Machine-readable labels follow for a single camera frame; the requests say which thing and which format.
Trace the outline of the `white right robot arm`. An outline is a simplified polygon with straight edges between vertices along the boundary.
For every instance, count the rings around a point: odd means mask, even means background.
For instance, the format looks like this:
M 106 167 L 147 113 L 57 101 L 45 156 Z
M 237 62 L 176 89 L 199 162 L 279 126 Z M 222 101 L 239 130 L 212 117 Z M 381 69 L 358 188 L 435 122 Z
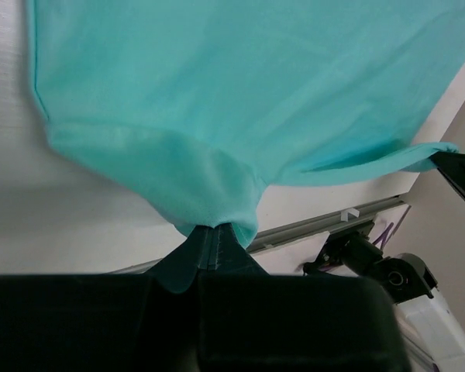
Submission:
M 378 212 L 370 240 L 410 274 L 387 275 L 418 371 L 465 371 L 465 154 L 432 157 L 444 181 L 420 182 L 420 201 Z

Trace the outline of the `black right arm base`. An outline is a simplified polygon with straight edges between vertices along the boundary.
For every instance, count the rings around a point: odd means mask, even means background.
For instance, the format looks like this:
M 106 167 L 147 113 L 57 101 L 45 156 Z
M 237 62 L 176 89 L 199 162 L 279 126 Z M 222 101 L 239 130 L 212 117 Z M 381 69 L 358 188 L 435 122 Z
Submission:
M 366 221 L 331 233 L 319 255 L 312 262 L 302 264 L 303 274 L 328 273 L 346 266 L 357 275 L 365 275 L 383 260 L 382 251 L 369 240 L 373 227 L 373 222 Z

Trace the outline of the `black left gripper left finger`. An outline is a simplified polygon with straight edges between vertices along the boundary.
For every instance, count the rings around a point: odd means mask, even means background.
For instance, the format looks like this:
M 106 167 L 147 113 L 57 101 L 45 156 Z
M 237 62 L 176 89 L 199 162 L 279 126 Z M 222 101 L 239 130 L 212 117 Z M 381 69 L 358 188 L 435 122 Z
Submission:
M 0 275 L 0 371 L 196 371 L 203 238 L 141 274 Z

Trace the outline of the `teal t shirt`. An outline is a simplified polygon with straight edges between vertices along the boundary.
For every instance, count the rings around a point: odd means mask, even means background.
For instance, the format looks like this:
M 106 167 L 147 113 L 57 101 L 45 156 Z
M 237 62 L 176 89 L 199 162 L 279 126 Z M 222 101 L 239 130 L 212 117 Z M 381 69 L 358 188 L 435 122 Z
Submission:
M 431 169 L 412 142 L 465 63 L 465 1 L 29 1 L 30 86 L 61 156 L 185 235 L 242 246 L 272 185 Z

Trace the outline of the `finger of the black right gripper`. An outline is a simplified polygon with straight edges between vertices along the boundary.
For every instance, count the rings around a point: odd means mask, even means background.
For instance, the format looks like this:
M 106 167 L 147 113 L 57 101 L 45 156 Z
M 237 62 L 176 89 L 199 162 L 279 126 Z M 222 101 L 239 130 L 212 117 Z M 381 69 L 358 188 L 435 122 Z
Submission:
M 465 201 L 465 154 L 438 152 L 432 162 L 448 184 Z

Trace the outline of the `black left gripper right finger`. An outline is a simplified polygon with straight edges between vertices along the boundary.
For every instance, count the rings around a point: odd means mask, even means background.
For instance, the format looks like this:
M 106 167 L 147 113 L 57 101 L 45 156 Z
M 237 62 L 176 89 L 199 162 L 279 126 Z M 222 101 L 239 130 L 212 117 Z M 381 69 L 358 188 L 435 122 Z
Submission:
M 201 370 L 411 370 L 391 300 L 375 281 L 270 275 L 230 225 L 195 232 Z

